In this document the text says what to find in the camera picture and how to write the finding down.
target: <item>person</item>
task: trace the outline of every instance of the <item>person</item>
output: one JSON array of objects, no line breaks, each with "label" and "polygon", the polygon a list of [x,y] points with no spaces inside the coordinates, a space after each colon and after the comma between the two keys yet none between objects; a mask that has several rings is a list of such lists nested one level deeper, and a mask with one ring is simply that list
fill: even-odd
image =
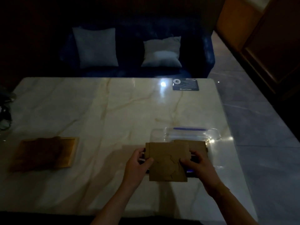
[{"label": "person", "polygon": [[[144,148],[136,149],[133,152],[126,163],[123,181],[119,189],[98,213],[91,225],[117,225],[119,223],[130,197],[154,162],[153,158],[149,158],[143,164],[140,164],[139,158],[143,156],[142,152],[144,152]],[[195,171],[206,192],[217,203],[226,223],[228,225],[257,225],[258,223],[222,183],[209,159],[197,151],[191,151],[191,153],[198,157],[199,163],[186,159],[181,159],[180,162],[187,168]]]}]

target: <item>white cushion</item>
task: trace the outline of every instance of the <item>white cushion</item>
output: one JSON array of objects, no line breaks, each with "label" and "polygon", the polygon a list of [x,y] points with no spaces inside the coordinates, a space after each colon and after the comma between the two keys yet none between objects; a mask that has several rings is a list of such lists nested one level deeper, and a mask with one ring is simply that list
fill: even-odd
[{"label": "white cushion", "polygon": [[91,66],[118,66],[115,28],[92,31],[74,27],[73,34],[81,69]]},{"label": "white cushion", "polygon": [[182,65],[179,59],[179,37],[170,37],[163,40],[148,40],[144,42],[145,55],[142,67],[178,67]]}]

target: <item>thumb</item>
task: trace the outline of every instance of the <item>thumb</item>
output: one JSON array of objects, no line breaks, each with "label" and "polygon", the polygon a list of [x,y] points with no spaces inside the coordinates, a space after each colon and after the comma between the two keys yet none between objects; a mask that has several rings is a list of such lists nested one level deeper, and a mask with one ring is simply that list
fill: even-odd
[{"label": "thumb", "polygon": [[154,162],[153,158],[149,158],[147,159],[142,165],[141,167],[145,170],[145,172],[150,168],[150,166],[152,166]]},{"label": "thumb", "polygon": [[197,170],[198,163],[192,162],[187,159],[180,159],[180,162],[190,169]]}]

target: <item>white circle logo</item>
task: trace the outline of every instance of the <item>white circle logo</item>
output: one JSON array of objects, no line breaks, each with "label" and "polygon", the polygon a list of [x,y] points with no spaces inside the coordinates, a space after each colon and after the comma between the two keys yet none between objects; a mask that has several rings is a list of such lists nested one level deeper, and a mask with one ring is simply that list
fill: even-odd
[{"label": "white circle logo", "polygon": [[173,82],[174,82],[174,84],[177,84],[177,85],[181,83],[181,81],[179,79],[174,79]]}]

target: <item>table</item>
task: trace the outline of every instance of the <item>table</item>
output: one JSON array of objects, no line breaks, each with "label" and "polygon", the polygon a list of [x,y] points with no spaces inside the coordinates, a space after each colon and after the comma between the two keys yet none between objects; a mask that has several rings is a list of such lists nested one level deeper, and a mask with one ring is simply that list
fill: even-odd
[{"label": "table", "polygon": [[[172,79],[23,79],[11,104],[13,124],[0,132],[0,211],[94,215],[118,189],[126,161],[149,142],[153,129],[189,126],[219,130],[213,165],[257,220],[216,86],[212,79],[198,79],[198,85],[199,91],[173,91]],[[53,136],[80,138],[71,168],[7,173],[22,139]],[[223,221],[196,178],[157,183],[146,175],[124,216],[150,215]]]}]

